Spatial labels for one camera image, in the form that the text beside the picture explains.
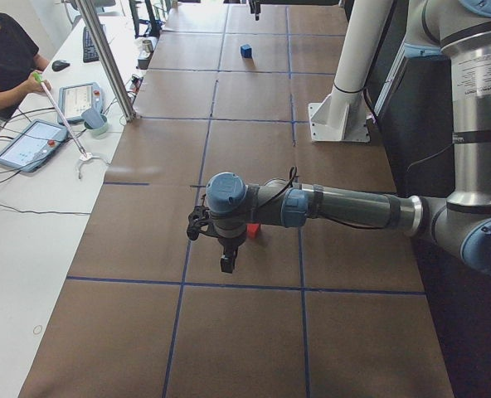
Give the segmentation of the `black keyboard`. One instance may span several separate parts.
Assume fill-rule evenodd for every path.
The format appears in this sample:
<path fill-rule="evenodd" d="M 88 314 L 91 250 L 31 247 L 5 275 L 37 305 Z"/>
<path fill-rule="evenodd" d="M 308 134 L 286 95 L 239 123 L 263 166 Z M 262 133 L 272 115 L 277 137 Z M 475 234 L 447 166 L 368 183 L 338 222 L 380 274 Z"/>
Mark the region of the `black keyboard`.
<path fill-rule="evenodd" d="M 90 31 L 87 27 L 84 27 L 82 32 L 82 60 L 84 63 L 91 63 L 99 59 L 100 56 Z"/>

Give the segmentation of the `far teach pendant tablet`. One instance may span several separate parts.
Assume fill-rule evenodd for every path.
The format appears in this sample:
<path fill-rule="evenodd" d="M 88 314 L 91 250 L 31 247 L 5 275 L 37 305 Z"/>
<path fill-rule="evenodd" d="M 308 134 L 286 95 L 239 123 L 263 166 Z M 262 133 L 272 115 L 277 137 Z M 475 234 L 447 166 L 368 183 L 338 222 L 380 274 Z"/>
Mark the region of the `far teach pendant tablet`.
<path fill-rule="evenodd" d="M 58 105 L 70 124 L 83 120 L 82 114 L 90 108 L 99 113 L 104 108 L 103 91 L 95 82 L 71 85 L 59 89 Z"/>

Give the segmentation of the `metal cup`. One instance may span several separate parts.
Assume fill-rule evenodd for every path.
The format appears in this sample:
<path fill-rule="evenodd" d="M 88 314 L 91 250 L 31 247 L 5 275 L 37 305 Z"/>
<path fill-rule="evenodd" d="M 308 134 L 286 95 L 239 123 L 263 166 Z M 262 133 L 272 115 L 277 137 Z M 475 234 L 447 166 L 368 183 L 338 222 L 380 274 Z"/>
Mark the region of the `metal cup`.
<path fill-rule="evenodd" d="M 142 49 L 147 53 L 152 53 L 154 51 L 157 39 L 155 37 L 144 38 L 141 41 Z"/>

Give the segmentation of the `blue wooden block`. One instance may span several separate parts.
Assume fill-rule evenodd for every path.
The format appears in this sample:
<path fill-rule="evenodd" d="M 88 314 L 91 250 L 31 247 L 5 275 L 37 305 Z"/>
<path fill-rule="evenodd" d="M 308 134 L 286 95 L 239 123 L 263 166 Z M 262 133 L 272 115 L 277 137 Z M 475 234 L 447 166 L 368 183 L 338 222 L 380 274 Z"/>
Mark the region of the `blue wooden block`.
<path fill-rule="evenodd" d="M 242 58 L 246 58 L 246 59 L 252 58 L 252 48 L 249 44 L 241 45 L 240 50 L 241 50 Z"/>

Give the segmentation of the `black computer mouse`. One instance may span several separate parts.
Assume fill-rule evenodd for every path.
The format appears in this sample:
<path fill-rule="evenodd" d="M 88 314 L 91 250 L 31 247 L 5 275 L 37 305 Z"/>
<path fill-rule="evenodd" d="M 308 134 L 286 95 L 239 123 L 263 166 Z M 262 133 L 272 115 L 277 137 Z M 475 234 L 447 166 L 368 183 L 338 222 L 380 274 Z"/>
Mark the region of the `black computer mouse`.
<path fill-rule="evenodd" d="M 53 71 L 61 71 L 70 66 L 70 62 L 64 60 L 55 60 L 51 63 L 51 68 Z"/>

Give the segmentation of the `near teach pendant tablet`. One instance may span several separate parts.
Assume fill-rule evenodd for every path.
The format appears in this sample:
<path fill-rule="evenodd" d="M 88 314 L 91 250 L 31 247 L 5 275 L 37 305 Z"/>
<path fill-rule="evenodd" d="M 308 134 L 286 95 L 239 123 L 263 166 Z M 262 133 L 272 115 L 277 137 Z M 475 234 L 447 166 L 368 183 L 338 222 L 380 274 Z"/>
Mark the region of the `near teach pendant tablet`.
<path fill-rule="evenodd" d="M 34 172 L 53 156 L 67 135 L 66 127 L 34 120 L 0 152 L 0 165 Z"/>

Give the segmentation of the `person in black shirt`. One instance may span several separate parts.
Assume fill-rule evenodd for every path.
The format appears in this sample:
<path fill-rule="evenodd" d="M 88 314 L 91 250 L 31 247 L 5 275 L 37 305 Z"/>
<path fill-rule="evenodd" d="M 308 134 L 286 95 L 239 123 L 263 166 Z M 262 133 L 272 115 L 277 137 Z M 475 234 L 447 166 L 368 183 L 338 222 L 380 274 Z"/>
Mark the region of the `person in black shirt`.
<path fill-rule="evenodd" d="M 0 12 L 0 119 L 9 119 L 27 95 L 51 88 L 36 80 L 48 64 L 22 26 Z"/>

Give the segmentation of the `aluminium frame post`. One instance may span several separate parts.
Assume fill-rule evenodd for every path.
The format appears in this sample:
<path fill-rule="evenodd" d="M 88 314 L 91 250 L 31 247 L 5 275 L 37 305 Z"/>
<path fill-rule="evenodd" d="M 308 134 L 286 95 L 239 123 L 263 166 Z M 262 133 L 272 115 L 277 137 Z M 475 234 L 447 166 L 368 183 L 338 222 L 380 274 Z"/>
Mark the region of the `aluminium frame post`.
<path fill-rule="evenodd" d="M 90 35 L 99 54 L 100 63 L 105 70 L 105 74 L 122 110 L 125 121 L 129 123 L 135 118 L 136 112 L 125 89 L 124 81 L 119 73 L 119 68 L 109 47 L 104 29 L 101 27 L 95 7 L 91 0 L 76 0 L 75 3 L 86 27 L 90 31 Z"/>

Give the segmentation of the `long grabber stick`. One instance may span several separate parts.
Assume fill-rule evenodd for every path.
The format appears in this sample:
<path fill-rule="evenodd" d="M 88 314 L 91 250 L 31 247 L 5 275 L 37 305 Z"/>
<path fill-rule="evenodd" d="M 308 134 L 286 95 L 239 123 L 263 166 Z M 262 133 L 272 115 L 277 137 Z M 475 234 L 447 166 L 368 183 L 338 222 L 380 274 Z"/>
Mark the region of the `long grabber stick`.
<path fill-rule="evenodd" d="M 109 162 L 108 162 L 107 158 L 103 154 L 100 154 L 100 153 L 93 154 L 92 152 L 88 152 L 84 148 L 84 146 L 82 145 L 82 143 L 80 142 L 80 140 L 78 139 L 78 137 L 73 132 L 73 129 L 70 126 L 67 118 L 65 117 L 65 115 L 61 111 L 61 109 L 58 106 L 57 102 L 54 100 L 54 97 L 52 96 L 51 92 L 46 87 L 46 83 L 43 80 L 41 73 L 39 73 L 37 71 L 33 71 L 32 72 L 32 77 L 33 77 L 33 79 L 38 84 L 41 85 L 41 87 L 42 87 L 43 91 L 45 92 L 47 98 L 50 100 L 51 105 L 54 107 L 57 115 L 61 118 L 61 121 L 62 121 L 63 125 L 66 127 L 68 134 L 70 135 L 70 137 L 72 138 L 72 140 L 74 141 L 76 147 L 78 148 L 78 150 L 80 152 L 80 157 L 79 157 L 79 159 L 78 159 L 78 161 L 77 161 L 77 163 L 75 165 L 76 175 L 77 175 L 78 179 L 80 180 L 82 178 L 81 169 L 82 169 L 83 165 L 85 163 L 90 163 L 94 159 L 98 159 L 101 162 L 103 162 L 106 166 L 109 166 Z"/>

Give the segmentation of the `red wooden block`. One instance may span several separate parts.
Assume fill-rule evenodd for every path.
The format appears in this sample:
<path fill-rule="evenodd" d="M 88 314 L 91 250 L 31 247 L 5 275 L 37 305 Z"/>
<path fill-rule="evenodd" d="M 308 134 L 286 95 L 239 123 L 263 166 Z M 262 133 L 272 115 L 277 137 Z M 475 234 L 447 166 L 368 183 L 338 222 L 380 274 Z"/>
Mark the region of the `red wooden block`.
<path fill-rule="evenodd" d="M 250 223 L 247 225 L 246 232 L 249 239 L 255 239 L 260 233 L 261 225 L 258 223 Z"/>

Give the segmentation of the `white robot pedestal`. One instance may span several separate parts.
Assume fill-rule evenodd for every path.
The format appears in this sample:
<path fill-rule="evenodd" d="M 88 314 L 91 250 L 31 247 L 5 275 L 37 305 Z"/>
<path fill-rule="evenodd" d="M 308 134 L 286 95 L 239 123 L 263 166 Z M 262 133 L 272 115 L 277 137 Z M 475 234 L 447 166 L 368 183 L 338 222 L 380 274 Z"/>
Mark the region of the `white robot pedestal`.
<path fill-rule="evenodd" d="M 353 3 L 331 93 L 322 102 L 309 104 L 313 141 L 370 140 L 363 91 L 392 5 L 392 0 Z"/>

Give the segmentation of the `light blue cup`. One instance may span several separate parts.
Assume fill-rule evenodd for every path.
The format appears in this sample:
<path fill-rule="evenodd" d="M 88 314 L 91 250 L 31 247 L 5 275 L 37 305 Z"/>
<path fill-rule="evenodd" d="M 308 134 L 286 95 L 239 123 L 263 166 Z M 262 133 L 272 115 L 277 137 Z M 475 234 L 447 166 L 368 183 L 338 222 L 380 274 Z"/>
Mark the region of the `light blue cup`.
<path fill-rule="evenodd" d="M 91 129 L 100 129 L 105 124 L 101 114 L 94 108 L 85 110 L 81 117 Z"/>

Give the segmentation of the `teach pendant tablet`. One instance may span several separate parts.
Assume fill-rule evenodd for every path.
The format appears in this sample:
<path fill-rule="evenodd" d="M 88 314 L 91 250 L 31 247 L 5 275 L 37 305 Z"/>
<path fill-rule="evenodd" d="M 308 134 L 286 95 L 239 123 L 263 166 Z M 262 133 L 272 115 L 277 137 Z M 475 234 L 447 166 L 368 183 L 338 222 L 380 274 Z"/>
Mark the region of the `teach pendant tablet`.
<path fill-rule="evenodd" d="M 67 135 L 66 127 L 34 120 L 0 152 L 0 165 L 34 172 L 53 156 Z"/>
<path fill-rule="evenodd" d="M 99 113 L 104 108 L 103 91 L 95 82 L 71 85 L 59 89 L 58 105 L 70 124 L 83 120 L 82 114 L 90 108 Z"/>

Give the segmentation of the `mint green tape roll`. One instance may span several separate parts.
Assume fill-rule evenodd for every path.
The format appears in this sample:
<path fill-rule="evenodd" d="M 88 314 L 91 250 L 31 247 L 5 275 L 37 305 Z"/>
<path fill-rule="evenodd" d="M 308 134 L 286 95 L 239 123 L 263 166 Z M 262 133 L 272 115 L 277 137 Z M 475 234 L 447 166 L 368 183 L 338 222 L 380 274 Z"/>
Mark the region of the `mint green tape roll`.
<path fill-rule="evenodd" d="M 84 118 L 84 125 L 95 138 L 103 136 L 109 127 L 107 117 L 103 114 Z"/>

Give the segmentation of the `brown paper table cover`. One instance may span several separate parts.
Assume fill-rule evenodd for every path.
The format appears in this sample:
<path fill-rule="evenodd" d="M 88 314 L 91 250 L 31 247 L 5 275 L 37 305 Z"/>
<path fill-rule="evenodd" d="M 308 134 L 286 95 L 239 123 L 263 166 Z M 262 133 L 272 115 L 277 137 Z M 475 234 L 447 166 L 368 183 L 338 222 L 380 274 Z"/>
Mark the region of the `brown paper table cover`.
<path fill-rule="evenodd" d="M 452 396 L 410 241 L 281 214 L 292 167 L 394 192 L 378 139 L 310 138 L 346 28 L 337 6 L 172 11 L 21 396 Z M 219 230 L 245 230 L 232 273 Z"/>

